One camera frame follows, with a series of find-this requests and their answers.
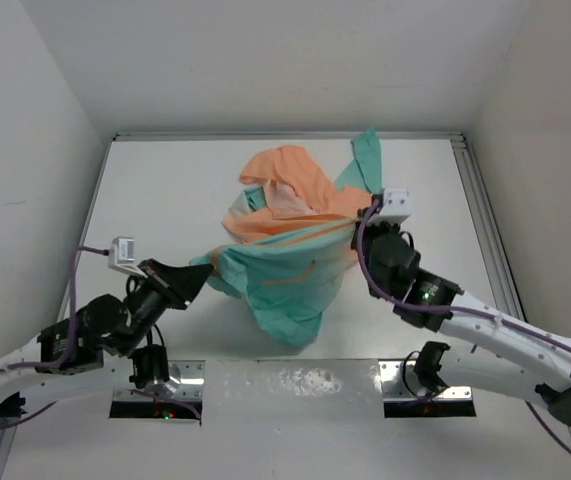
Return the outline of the orange and teal jacket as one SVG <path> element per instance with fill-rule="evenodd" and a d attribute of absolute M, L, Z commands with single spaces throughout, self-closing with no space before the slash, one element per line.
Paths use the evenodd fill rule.
<path fill-rule="evenodd" d="M 239 175 L 243 192 L 221 223 L 233 237 L 191 259 L 212 266 L 209 285 L 246 302 L 272 340 L 302 349 L 313 343 L 345 273 L 359 211 L 382 189 L 378 134 L 351 141 L 352 159 L 330 179 L 308 151 L 284 145 L 256 154 Z"/>

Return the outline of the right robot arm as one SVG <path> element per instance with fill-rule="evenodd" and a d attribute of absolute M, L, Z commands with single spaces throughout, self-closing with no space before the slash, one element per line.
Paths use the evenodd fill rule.
<path fill-rule="evenodd" d="M 458 284 L 421 268 L 396 212 L 375 195 L 358 213 L 352 249 L 372 297 L 407 324 L 466 341 L 490 353 L 479 360 L 444 342 L 428 342 L 414 364 L 419 384 L 441 392 L 455 383 L 544 407 L 571 428 L 571 338 L 482 302 Z"/>

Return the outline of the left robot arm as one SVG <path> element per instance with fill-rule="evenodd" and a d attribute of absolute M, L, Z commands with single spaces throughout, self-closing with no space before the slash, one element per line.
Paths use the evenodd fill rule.
<path fill-rule="evenodd" d="M 0 359 L 0 430 L 25 423 L 56 403 L 84 394 L 126 390 L 150 400 L 155 418 L 174 418 L 171 406 L 200 412 L 174 398 L 170 362 L 156 326 L 168 310 L 185 310 L 214 268 L 141 262 L 128 275 L 125 295 L 103 294 Z"/>

